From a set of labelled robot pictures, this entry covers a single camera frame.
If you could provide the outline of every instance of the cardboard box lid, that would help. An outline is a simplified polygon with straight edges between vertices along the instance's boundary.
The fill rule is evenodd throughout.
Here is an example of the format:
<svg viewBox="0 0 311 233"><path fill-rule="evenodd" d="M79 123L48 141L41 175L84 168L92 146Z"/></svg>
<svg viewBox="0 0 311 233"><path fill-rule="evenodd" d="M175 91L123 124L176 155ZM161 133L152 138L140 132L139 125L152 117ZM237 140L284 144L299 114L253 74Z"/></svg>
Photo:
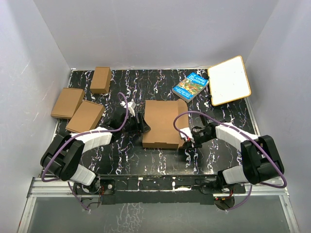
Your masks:
<svg viewBox="0 0 311 233"><path fill-rule="evenodd" d="M104 106L90 101L83 101L69 121L66 130L82 133L95 129L104 113Z"/></svg>
<svg viewBox="0 0 311 233"><path fill-rule="evenodd" d="M84 95L85 92L82 89L63 88L53 107L51 116L54 118L71 119L82 103Z"/></svg>
<svg viewBox="0 0 311 233"><path fill-rule="evenodd" d="M96 67L90 86L91 92L96 94L108 93L110 80L111 70L109 67Z"/></svg>
<svg viewBox="0 0 311 233"><path fill-rule="evenodd" d="M180 113L187 110L187 104L183 100L146 100L144 118L151 130L143 135L143 147L164 149L181 147L184 142L179 132L173 127L173 121ZM180 117L176 126L180 129L188 127L188 115Z"/></svg>

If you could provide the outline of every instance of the cable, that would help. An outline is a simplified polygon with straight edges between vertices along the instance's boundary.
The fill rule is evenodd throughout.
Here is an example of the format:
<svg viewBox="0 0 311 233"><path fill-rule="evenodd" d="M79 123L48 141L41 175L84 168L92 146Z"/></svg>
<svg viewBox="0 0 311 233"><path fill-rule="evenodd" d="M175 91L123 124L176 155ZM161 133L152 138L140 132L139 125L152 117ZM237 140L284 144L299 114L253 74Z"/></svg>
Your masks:
<svg viewBox="0 0 311 233"><path fill-rule="evenodd" d="M76 193L73 191L73 189L72 189L70 183L69 183L69 182L67 182L67 183L68 183L68 186L69 186L69 188L70 188L72 194L73 194L74 197L77 199L77 201L82 205L82 207L83 207L85 210L90 211L90 209L89 209L87 206L85 206L85 205L82 203L82 201L78 198L78 196L76 195Z"/></svg>
<svg viewBox="0 0 311 233"><path fill-rule="evenodd" d="M125 114L125 118L124 118L124 121L123 121L123 123L121 124L121 126L120 126L118 129L116 129L116 130L87 131L87 132L78 133L78 134L72 136L70 139L68 139L68 141L66 141L66 142L59 148L59 150L55 153L55 155L54 155L54 156L52 157L52 159L49 161L48 165L44 168L43 173L42 173L42 177L41 177L41 180L42 180L43 182L51 182L51 181L57 181L57 180L59 180L59 178L54 178L54 179L46 180L46 179L45 179L45 176L46 176L46 174L47 174L47 172L48 172L50 166L52 165L52 163L53 163L54 160L56 159L56 157L60 154L60 152L61 152L73 139L75 139L75 138L77 138L77 137L79 137L79 136L87 135L87 134L91 134L91 133L106 133L106 132L113 133L113 132L118 132L118 131L120 131L120 130L124 127L124 125L125 125L125 123L126 123L126 121L127 121L127 118L128 118L128 112L129 112L129 110L128 110L127 99L126 99L125 95L124 95L122 92L119 92L119 93L118 93L119 101L121 102L120 96L123 97L123 99L124 99L124 101L125 101L125 106L126 106L126 114ZM73 189L72 189L72 187L71 187L71 185L70 185L69 182L68 182L68 186L69 186L69 188L70 188L72 194L73 194L73 195L75 196L75 198L79 201L79 203L83 206L83 208L85 208L86 210L90 211L90 209L89 209L87 206L85 206L85 205L80 201L80 199L78 198L78 196L77 196L77 195L75 194L75 192L73 191Z"/></svg>
<svg viewBox="0 0 311 233"><path fill-rule="evenodd" d="M230 126L230 125L226 125L226 124L224 124L224 123L222 123L222 122L220 122L220 121L218 121L218 120L216 120L216 119L210 117L209 115L206 115L206 114L204 114L204 113L200 113L200 112L198 112L198 111L187 111L187 112L184 112L184 113L179 114L179 115L175 118L175 120L174 120L174 122L173 122L173 126L174 126L174 128L175 128L178 132L180 132L180 133L184 134L186 137L188 137L184 132L182 132L180 129L178 129L178 128L176 127L176 121L177 121L177 119L180 118L182 115L184 115L184 114L189 114L189 113L196 113L196 114L202 115L202 116L206 117L207 119L212 120L212 121L214 121L215 123L217 123L217 124L219 124L219 125L223 125L223 126L226 126L226 127L228 127L228 128L234 129L234 130L237 131L239 134L241 134L243 137L245 137L246 139L250 140L250 141L259 149L259 151L267 158L267 160L271 163L271 165L272 165L273 168L276 170L276 172L278 173L278 175L282 178L283 183L284 183L283 185L274 185L274 184L269 184L269 183L261 182L261 184L265 184L265 185L267 185L267 186L274 187L274 188L285 188L285 187L287 186L287 181L286 181L284 175L283 175L282 172L278 169L278 167L275 165L275 163L272 161L272 159L270 158L270 156L263 150L263 148L261 148L261 146L260 146L256 141L254 141L254 140L253 140L250 136L248 136L247 134L241 132L241 131L240 131L238 128L236 128L236 127L233 127L233 126Z"/></svg>
<svg viewBox="0 0 311 233"><path fill-rule="evenodd" d="M248 192L246 198L245 198L242 202L240 202L239 204L237 204L237 205L231 207L230 209L227 209L227 211L228 211L228 210L234 210L234 209L240 207L241 205L243 205L245 202L247 202L247 200L248 200L249 197L251 196L252 189L253 189L253 186L251 185L251 186L249 187L249 192Z"/></svg>
<svg viewBox="0 0 311 233"><path fill-rule="evenodd" d="M90 207L91 204L101 204L101 202L91 202L87 207Z"/></svg>

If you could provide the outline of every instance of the small cardboard box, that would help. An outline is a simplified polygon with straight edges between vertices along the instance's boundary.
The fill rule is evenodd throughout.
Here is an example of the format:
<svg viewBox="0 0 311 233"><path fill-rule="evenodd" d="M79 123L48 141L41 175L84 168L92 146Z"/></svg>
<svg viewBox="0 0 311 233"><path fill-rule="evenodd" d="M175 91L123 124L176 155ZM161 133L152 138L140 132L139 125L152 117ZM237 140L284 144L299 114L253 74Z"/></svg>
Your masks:
<svg viewBox="0 0 311 233"><path fill-rule="evenodd" d="M145 121L151 130L144 133L144 148L178 149L184 144L179 132L173 127L174 119L188 110L183 100L157 101L146 100ZM179 129L189 127L188 115L181 116L176 126Z"/></svg>
<svg viewBox="0 0 311 233"><path fill-rule="evenodd" d="M74 133L82 133L95 129L104 113L104 106L90 101L83 101L69 121L66 130Z"/></svg>
<svg viewBox="0 0 311 233"><path fill-rule="evenodd" d="M109 92L111 70L109 67L96 67L90 90L94 94L107 94Z"/></svg>
<svg viewBox="0 0 311 233"><path fill-rule="evenodd" d="M51 116L53 118L71 119L82 103L84 95L85 92L82 89L63 88L53 107Z"/></svg>

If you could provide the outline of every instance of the table surface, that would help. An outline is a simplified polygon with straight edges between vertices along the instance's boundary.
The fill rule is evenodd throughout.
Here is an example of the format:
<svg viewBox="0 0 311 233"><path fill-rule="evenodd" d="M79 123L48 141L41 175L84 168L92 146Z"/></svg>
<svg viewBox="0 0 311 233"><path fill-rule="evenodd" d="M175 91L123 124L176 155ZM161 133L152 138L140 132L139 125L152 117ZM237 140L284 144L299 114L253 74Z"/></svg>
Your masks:
<svg viewBox="0 0 311 233"><path fill-rule="evenodd" d="M207 77L205 69L166 70L113 70L108 94L92 94L90 84L93 70L73 71L69 87L85 90L85 100L101 103L105 107L99 126L112 117L119 104L118 92L128 101L134 100L135 110L144 112L146 100L177 100L172 88L192 72ZM220 106L212 106L206 88L193 101L189 110L207 113L217 120L232 122L235 126L254 133L253 124L244 99ZM68 120L60 119L56 132L65 132ZM201 126L199 116L189 117L190 127ZM142 136L123 135L117 142L92 149L83 154L80 164L98 174L122 175L197 175L216 174L217 171L241 164L239 152L228 143L214 139L200 149L163 150L144 149Z"/></svg>

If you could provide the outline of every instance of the blue book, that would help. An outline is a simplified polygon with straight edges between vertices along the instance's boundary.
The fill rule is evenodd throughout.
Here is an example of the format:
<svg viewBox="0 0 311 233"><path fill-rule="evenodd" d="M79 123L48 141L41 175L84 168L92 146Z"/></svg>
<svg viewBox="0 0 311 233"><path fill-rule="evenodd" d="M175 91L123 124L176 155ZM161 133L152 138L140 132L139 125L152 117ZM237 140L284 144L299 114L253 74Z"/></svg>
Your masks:
<svg viewBox="0 0 311 233"><path fill-rule="evenodd" d="M187 78L181 81L173 88L173 93L189 103L197 94L199 94L208 85L208 80L201 76L191 73Z"/></svg>

